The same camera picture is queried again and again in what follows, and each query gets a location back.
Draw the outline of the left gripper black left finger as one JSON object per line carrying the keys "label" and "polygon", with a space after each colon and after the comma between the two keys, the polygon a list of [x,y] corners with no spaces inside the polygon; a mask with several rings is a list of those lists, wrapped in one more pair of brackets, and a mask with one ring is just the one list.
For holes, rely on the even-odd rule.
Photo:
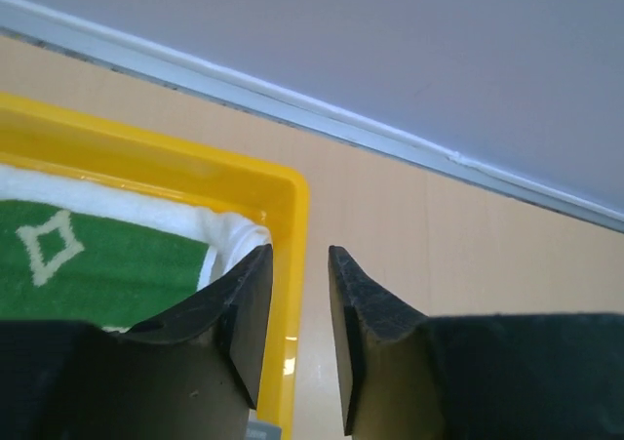
{"label": "left gripper black left finger", "polygon": [[125,333],[1,324],[5,439],[241,439],[258,402],[273,284],[259,246]]}

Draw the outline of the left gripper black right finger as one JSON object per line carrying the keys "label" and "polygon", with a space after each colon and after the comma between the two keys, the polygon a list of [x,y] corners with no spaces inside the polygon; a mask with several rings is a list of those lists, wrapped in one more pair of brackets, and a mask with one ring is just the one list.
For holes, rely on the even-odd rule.
{"label": "left gripper black right finger", "polygon": [[618,313],[425,315],[329,249],[343,430],[355,439],[619,439]]}

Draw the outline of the white terry towel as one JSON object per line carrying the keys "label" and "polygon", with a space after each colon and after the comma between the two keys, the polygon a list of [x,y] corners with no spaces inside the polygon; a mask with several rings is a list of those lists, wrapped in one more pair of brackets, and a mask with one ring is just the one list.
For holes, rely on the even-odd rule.
{"label": "white terry towel", "polygon": [[53,205],[206,243],[210,251],[195,293],[222,277],[254,248],[270,242],[265,227],[235,213],[216,213],[87,180],[11,166],[1,169],[1,203],[4,200]]}

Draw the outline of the green frog pattern towel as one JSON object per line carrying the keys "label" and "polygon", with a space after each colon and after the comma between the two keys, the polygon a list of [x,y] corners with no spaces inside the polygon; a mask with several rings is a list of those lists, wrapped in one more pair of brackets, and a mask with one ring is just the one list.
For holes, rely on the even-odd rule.
{"label": "green frog pattern towel", "polygon": [[1,316],[130,328],[190,297],[208,244],[21,200],[1,203]]}

